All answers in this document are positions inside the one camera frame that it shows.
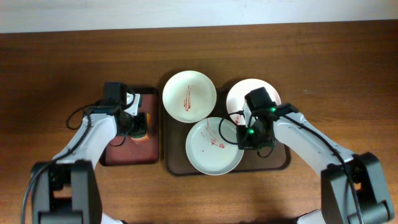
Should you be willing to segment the white plate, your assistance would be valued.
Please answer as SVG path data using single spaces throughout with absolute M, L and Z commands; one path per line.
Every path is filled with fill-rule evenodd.
M 172 76 L 162 92 L 163 106 L 171 117 L 183 123 L 196 123 L 215 108 L 217 92 L 204 74 L 187 70 Z
M 226 98 L 227 111 L 237 125 L 245 125 L 243 116 L 245 102 L 252 112 L 269 109 L 282 103 L 278 92 L 269 83 L 255 78 L 242 80 L 230 89 Z

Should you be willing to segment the pale green plate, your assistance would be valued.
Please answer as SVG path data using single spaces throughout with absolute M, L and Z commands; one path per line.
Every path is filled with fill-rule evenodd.
M 244 151 L 235 145 L 236 125 L 220 117 L 197 122 L 187 134 L 185 152 L 191 165 L 206 175 L 223 175 L 241 162 Z

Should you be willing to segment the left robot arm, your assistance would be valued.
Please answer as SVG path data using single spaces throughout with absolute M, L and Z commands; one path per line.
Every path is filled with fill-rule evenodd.
M 50 161 L 36 163 L 24 194 L 32 205 L 32 223 L 118 223 L 102 208 L 94 169 L 116 136 L 143 136 L 147 116 L 139 112 L 141 94 L 128 85 L 104 84 L 104 96 L 76 109 L 82 121 L 72 140 Z

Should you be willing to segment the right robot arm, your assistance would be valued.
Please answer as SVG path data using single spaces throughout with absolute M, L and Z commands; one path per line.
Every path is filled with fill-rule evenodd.
M 265 88 L 250 91 L 240 112 L 238 147 L 259 149 L 282 143 L 298 154 L 321 180 L 321 207 L 296 223 L 380 224 L 394 219 L 394 208 L 379 159 L 356 154 L 332 141 L 290 103 L 277 105 Z

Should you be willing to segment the green and orange sponge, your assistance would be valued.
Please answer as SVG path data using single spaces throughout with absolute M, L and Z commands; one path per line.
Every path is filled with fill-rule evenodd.
M 146 113 L 145 116 L 146 116 L 145 124 L 146 124 L 146 126 L 148 126 L 150 123 L 150 114 Z M 131 137 L 131 139 L 136 142 L 143 142 L 143 141 L 149 140 L 149 135 L 148 135 L 148 132 L 146 131 L 145 134 Z

